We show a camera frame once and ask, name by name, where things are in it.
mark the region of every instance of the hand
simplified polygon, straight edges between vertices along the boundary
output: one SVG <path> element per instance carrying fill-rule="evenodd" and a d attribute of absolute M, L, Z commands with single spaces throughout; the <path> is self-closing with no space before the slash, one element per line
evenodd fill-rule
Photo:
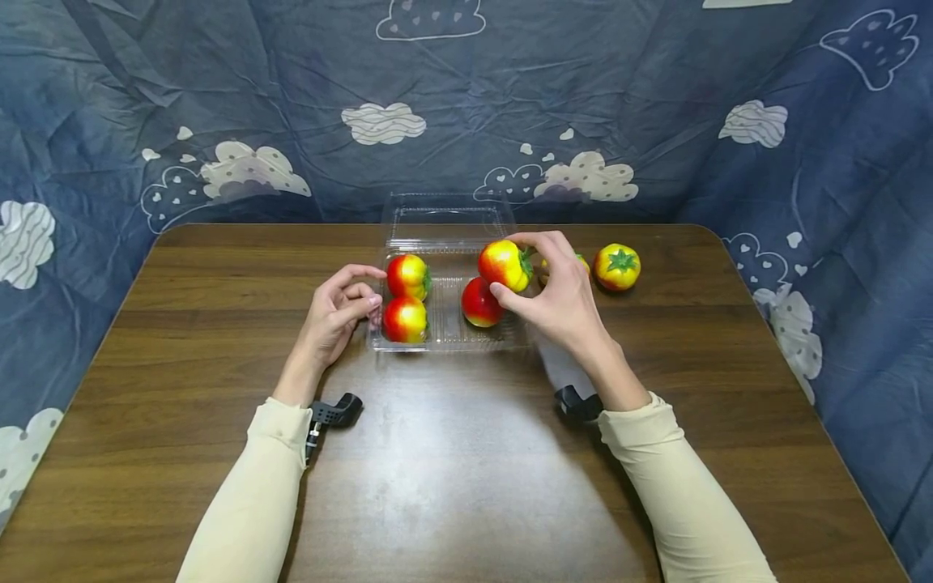
<path fill-rule="evenodd" d="M 347 265 L 314 291 L 285 370 L 272 396 L 287 405 L 308 407 L 324 369 L 334 364 L 353 336 L 356 324 L 373 313 L 383 298 L 357 277 L 383 279 L 385 272 L 368 265 Z"/>
<path fill-rule="evenodd" d="M 612 342 L 592 297 L 590 277 L 560 231 L 515 233 L 509 240 L 534 247 L 548 261 L 550 278 L 535 298 L 518 296 L 502 284 L 490 291 L 506 309 L 535 325 L 574 356 L 600 342 Z"/>
<path fill-rule="evenodd" d="M 508 238 L 534 247 L 547 259 L 550 278 L 534 298 L 519 296 L 502 284 L 491 284 L 490 291 L 502 307 L 517 313 L 571 353 L 590 376 L 607 410 L 639 409 L 649 403 L 648 392 L 603 326 L 590 277 L 564 234 L 555 230 L 515 233 Z"/>

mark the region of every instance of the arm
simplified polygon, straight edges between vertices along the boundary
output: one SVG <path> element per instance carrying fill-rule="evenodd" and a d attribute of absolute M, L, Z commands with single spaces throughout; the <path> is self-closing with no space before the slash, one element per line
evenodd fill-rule
<path fill-rule="evenodd" d="M 385 277 L 348 265 L 314 292 L 308 318 L 272 397 L 256 410 L 246 447 L 204 513 L 179 583 L 274 583 L 279 578 L 305 470 L 308 409 L 325 368 L 382 298 L 355 277 Z"/>
<path fill-rule="evenodd" d="M 671 406 L 635 377 L 596 310 L 589 277 L 559 231 L 517 233 L 548 261 L 548 285 L 535 298 L 490 290 L 504 307 L 571 353 L 606 410 L 603 441 L 622 463 L 654 527 L 668 583 L 775 581 L 755 537 L 684 439 Z"/>
<path fill-rule="evenodd" d="M 273 582 L 288 549 L 311 411 L 273 398 L 256 409 L 246 447 L 191 541 L 178 581 Z"/>
<path fill-rule="evenodd" d="M 581 362 L 601 396 L 617 404 L 599 417 L 603 442 L 622 463 L 651 520 L 664 579 L 776 581 L 742 515 L 684 439 L 671 406 L 645 391 L 618 345 L 590 349 L 590 355 L 598 354 Z M 648 403 L 618 405 L 642 401 Z"/>

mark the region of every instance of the clear plastic container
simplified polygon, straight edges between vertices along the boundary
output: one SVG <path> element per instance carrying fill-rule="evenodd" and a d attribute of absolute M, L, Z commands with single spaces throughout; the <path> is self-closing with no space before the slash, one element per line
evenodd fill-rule
<path fill-rule="evenodd" d="M 489 328 L 471 325 L 460 311 L 464 287 L 478 277 L 477 261 L 487 243 L 516 231 L 504 198 L 472 194 L 406 193 L 390 195 L 383 211 L 385 248 L 380 264 L 414 253 L 431 270 L 425 300 L 427 338 L 420 343 L 392 342 L 383 334 L 382 309 L 370 319 L 369 347 L 381 352 L 488 352 L 528 346 L 524 323 L 511 312 Z M 380 294 L 392 294 L 383 282 Z"/>

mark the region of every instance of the yellow-red tomato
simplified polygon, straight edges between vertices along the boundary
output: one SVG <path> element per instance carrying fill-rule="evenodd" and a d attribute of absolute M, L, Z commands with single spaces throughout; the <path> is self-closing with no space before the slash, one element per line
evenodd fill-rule
<path fill-rule="evenodd" d="M 512 241 L 493 241 L 480 253 L 477 267 L 487 283 L 499 282 L 518 293 L 528 287 L 531 281 L 532 269 L 528 256 L 529 252 L 522 251 Z"/>
<path fill-rule="evenodd" d="M 641 273 L 641 259 L 632 247 L 612 243 L 596 254 L 592 268 L 603 287 L 612 291 L 622 291 L 635 285 L 635 280 Z"/>
<path fill-rule="evenodd" d="M 418 298 L 395 298 L 383 310 L 383 331 L 392 342 L 424 342 L 427 310 Z"/>
<path fill-rule="evenodd" d="M 460 297 L 460 308 L 466 320 L 480 328 L 495 326 L 505 313 L 493 292 L 489 291 L 489 283 L 481 277 L 474 277 L 466 284 Z"/>
<path fill-rule="evenodd" d="M 590 264 L 586 262 L 586 259 L 584 259 L 583 256 L 579 253 L 577 253 L 577 259 L 579 259 L 580 263 L 583 264 L 583 267 L 586 268 L 586 274 L 590 275 L 592 272 L 590 271 Z M 548 260 L 541 259 L 541 274 L 537 276 L 537 279 L 539 282 L 541 282 L 541 286 L 544 287 L 548 284 L 549 278 L 550 272 L 548 271 Z"/>
<path fill-rule="evenodd" d="M 424 260 L 411 253 L 400 255 L 385 269 L 385 282 L 396 298 L 418 298 L 425 301 L 431 289 L 431 272 Z"/>

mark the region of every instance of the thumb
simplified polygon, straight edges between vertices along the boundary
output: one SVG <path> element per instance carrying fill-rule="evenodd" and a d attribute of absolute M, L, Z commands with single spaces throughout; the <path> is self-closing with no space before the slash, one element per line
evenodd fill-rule
<path fill-rule="evenodd" d="M 383 303 L 383 297 L 379 294 L 373 294 L 366 298 L 354 299 L 334 312 L 331 316 L 331 320 L 337 327 L 346 326 L 356 320 L 365 318 L 368 313 L 372 312 L 373 308 L 381 303 Z"/>
<path fill-rule="evenodd" d="M 506 310 L 511 310 L 521 317 L 525 317 L 530 308 L 531 299 L 523 298 L 512 290 L 508 289 L 499 282 L 489 284 L 489 291 L 492 292 L 499 305 Z"/>

